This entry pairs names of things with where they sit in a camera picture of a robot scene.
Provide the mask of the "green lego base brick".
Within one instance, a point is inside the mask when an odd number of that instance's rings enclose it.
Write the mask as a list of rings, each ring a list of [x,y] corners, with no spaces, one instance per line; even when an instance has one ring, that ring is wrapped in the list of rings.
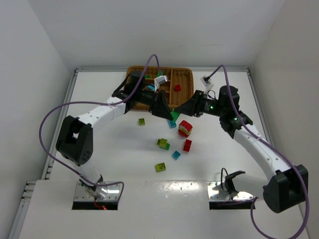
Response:
[[[180,116],[180,113],[178,113],[178,112],[175,112],[175,111],[172,111],[171,112],[171,116],[172,116],[172,121],[173,122],[176,122],[176,120],[179,118],[179,116]]]

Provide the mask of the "red lime lego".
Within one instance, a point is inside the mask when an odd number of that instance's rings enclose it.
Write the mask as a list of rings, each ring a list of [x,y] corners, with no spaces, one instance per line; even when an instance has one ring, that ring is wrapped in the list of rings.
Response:
[[[182,120],[178,126],[178,134],[182,137],[188,137],[192,129],[193,126],[189,122]]]

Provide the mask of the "small lime lego brick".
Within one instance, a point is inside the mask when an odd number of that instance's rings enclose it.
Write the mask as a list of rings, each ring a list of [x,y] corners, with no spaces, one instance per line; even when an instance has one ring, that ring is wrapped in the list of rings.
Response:
[[[145,125],[145,119],[144,118],[139,119],[139,125]]]

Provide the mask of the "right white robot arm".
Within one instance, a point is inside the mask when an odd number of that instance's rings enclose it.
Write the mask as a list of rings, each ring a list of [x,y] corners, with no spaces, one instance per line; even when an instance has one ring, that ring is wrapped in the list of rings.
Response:
[[[257,162],[266,182],[248,178],[244,171],[236,171],[225,177],[223,188],[228,194],[245,191],[263,197],[266,205],[280,213],[299,203],[308,201],[309,173],[303,165],[292,167],[275,153],[259,134],[252,120],[239,109],[238,89],[222,86],[217,99],[209,99],[203,91],[197,90],[175,112],[191,117],[209,114],[219,117],[222,129],[240,144]]]

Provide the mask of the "small red lego brick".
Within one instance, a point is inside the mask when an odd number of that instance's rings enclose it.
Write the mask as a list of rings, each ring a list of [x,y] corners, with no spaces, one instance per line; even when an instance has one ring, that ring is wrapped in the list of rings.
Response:
[[[175,86],[174,86],[174,91],[175,91],[175,92],[180,92],[180,91],[181,91],[181,85],[180,85],[180,84],[175,85]]]

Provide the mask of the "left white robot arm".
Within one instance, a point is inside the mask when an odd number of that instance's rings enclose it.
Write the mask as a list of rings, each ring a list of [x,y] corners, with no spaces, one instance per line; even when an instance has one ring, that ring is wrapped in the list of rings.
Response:
[[[134,71],[113,91],[112,95],[89,112],[73,117],[67,116],[63,122],[56,142],[56,150],[80,174],[81,184],[91,192],[103,183],[102,175],[93,161],[93,134],[115,118],[132,110],[138,103],[149,107],[149,112],[156,117],[171,120],[171,110],[165,100],[165,91],[158,88],[166,83],[167,76],[155,78],[156,88],[147,89],[146,80],[141,72]]]

